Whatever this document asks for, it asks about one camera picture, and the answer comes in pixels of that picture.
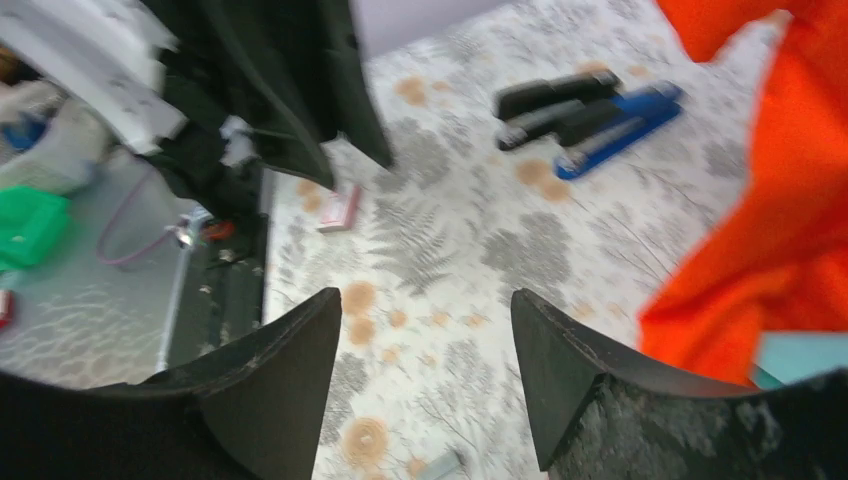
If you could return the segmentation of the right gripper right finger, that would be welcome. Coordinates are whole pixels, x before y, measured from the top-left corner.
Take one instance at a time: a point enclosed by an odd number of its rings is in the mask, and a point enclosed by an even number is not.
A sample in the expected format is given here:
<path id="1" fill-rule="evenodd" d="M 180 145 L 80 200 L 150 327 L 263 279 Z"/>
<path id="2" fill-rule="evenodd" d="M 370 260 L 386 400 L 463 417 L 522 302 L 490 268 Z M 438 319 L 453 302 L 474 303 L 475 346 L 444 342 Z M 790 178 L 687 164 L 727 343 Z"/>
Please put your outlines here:
<path id="1" fill-rule="evenodd" d="M 843 479 L 847 372 L 758 390 L 654 360 L 528 289 L 511 298 L 526 409 L 553 479 Z"/>

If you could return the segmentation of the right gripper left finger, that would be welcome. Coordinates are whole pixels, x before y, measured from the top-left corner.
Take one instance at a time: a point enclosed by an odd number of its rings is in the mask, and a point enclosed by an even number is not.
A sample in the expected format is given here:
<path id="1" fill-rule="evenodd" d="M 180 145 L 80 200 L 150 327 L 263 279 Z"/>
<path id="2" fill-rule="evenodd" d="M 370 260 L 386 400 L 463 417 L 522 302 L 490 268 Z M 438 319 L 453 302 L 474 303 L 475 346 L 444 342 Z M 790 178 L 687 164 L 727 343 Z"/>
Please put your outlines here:
<path id="1" fill-rule="evenodd" d="M 341 327 L 326 288 L 139 384 L 1 377 L 5 479 L 308 479 Z"/>

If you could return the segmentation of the blue stapler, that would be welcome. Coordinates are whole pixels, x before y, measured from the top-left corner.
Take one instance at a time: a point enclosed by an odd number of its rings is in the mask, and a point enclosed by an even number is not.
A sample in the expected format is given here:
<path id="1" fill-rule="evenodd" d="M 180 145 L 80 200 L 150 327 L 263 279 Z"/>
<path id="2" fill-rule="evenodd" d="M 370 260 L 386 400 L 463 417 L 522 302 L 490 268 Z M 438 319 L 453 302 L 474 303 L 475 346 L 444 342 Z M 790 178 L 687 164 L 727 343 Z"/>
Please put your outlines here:
<path id="1" fill-rule="evenodd" d="M 554 173 L 575 180 L 645 139 L 681 112 L 684 90 L 669 81 L 649 84 L 582 106 L 556 124 L 563 153 Z"/>

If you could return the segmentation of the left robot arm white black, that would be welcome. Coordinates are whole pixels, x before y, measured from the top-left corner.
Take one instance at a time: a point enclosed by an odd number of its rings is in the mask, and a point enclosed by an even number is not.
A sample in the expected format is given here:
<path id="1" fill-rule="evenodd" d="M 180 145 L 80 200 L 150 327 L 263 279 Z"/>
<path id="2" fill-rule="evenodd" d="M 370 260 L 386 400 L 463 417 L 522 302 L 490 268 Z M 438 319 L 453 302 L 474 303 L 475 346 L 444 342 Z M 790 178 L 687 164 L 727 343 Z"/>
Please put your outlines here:
<path id="1" fill-rule="evenodd" d="M 394 162 L 346 1 L 5 1 L 1 41 L 223 220 L 258 215 L 255 168 L 334 188 L 338 136 Z"/>

